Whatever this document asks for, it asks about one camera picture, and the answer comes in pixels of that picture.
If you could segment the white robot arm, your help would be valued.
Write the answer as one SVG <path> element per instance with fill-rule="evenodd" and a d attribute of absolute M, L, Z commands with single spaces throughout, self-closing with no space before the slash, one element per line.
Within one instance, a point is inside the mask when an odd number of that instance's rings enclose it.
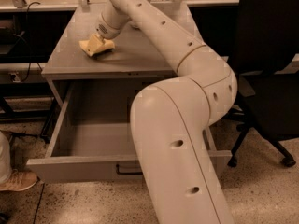
<path fill-rule="evenodd" d="M 203 135 L 235 101 L 234 72 L 148 0 L 107 0 L 96 30 L 102 39 L 112 39 L 128 21 L 136 23 L 177 74 L 143 89 L 130 115 L 159 223 L 235 224 Z"/>

